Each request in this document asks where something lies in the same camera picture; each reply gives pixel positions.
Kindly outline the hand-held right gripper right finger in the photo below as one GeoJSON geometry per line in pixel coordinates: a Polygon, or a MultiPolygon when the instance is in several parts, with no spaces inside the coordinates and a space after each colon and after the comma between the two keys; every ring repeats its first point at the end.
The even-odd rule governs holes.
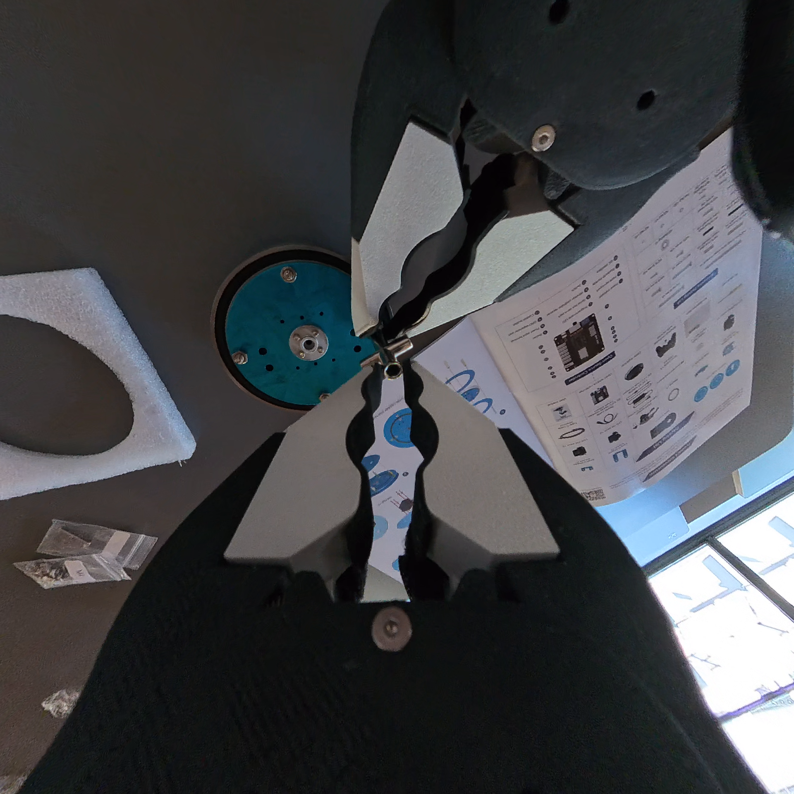
{"type": "Polygon", "coordinates": [[[422,455],[403,580],[554,559],[557,542],[498,427],[419,364],[405,364],[403,380],[422,455]]]}

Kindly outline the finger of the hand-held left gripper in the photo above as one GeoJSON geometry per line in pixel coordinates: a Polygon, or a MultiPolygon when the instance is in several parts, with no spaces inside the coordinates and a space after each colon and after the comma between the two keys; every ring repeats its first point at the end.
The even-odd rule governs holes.
{"type": "Polygon", "coordinates": [[[430,274],[420,296],[399,310],[390,338],[413,337],[493,303],[574,230],[551,210],[504,217],[468,235],[449,263],[430,274]]]}
{"type": "Polygon", "coordinates": [[[450,143],[410,122],[360,241],[352,239],[359,337],[423,332],[491,298],[491,202],[467,205],[450,143]]]}

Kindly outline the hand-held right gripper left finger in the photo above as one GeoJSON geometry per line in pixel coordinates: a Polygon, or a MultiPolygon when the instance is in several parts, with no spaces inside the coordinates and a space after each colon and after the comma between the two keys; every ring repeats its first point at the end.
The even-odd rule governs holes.
{"type": "Polygon", "coordinates": [[[356,416],[372,429],[372,400],[361,370],[283,434],[232,540],[226,561],[316,572],[337,599],[360,599],[371,537],[362,495],[365,432],[348,431],[356,416]]]}

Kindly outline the small metal socket wrench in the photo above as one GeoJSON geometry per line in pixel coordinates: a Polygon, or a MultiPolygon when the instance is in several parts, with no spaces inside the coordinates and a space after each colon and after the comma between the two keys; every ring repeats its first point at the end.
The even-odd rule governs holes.
{"type": "Polygon", "coordinates": [[[382,334],[371,337],[375,344],[375,352],[364,358],[360,362],[360,367],[380,366],[383,371],[383,378],[386,380],[397,380],[402,376],[402,359],[410,356],[413,350],[412,340],[402,335],[392,342],[388,342],[382,334]]]}

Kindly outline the blue round base plate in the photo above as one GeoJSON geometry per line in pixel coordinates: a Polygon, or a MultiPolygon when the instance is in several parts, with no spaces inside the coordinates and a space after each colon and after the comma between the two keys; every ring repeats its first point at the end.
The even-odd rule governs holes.
{"type": "Polygon", "coordinates": [[[273,406],[307,411],[376,352],[351,317],[351,267],[312,247],[253,256],[224,283],[213,336],[231,378],[273,406]]]}

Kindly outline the dark grey desk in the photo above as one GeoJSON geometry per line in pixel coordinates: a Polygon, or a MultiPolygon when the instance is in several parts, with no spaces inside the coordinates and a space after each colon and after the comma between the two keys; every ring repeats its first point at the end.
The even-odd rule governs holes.
{"type": "MultiPolygon", "coordinates": [[[[646,574],[592,505],[498,429],[550,560],[337,599],[225,560],[283,434],[210,316],[260,249],[352,270],[351,141],[385,2],[2,2],[4,275],[94,268],[196,448],[54,497],[167,539],[101,632],[19,792],[764,792],[646,574]]],[[[517,216],[512,157],[454,138],[463,203],[517,216]]]]}

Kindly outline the white foam square with hole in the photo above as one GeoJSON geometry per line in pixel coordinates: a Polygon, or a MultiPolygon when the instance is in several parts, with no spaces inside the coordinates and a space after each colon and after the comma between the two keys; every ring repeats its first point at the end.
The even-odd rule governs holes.
{"type": "Polygon", "coordinates": [[[4,275],[1,283],[2,315],[48,325],[91,351],[121,381],[134,412],[128,436],[92,455],[55,455],[2,443],[2,500],[192,456],[196,443],[187,424],[94,268],[4,275]]]}

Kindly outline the white instruction booklet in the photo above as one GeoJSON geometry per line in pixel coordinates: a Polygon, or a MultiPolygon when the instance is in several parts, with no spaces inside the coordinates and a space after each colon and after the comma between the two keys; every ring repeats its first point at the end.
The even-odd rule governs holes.
{"type": "Polygon", "coordinates": [[[506,387],[534,445],[600,512],[749,407],[762,233],[734,181],[732,139],[715,138],[580,260],[416,357],[502,426],[506,387]]]}

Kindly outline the small clear plastic bag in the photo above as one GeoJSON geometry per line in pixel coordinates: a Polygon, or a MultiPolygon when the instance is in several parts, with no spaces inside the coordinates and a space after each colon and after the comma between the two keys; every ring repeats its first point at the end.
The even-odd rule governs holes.
{"type": "Polygon", "coordinates": [[[65,720],[72,713],[81,694],[81,689],[60,689],[41,702],[41,709],[56,720],[65,720]]]}
{"type": "Polygon", "coordinates": [[[131,580],[117,561],[101,554],[22,561],[14,567],[46,590],[131,580]]]}
{"type": "Polygon", "coordinates": [[[142,533],[55,519],[36,551],[52,557],[98,554],[124,569],[138,570],[157,541],[142,533]]]}

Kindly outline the large window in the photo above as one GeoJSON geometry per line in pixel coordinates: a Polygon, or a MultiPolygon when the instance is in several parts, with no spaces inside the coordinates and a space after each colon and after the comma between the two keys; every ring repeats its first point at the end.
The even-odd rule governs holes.
{"type": "Polygon", "coordinates": [[[768,792],[792,792],[792,495],[710,533],[650,585],[727,737],[768,792]]]}

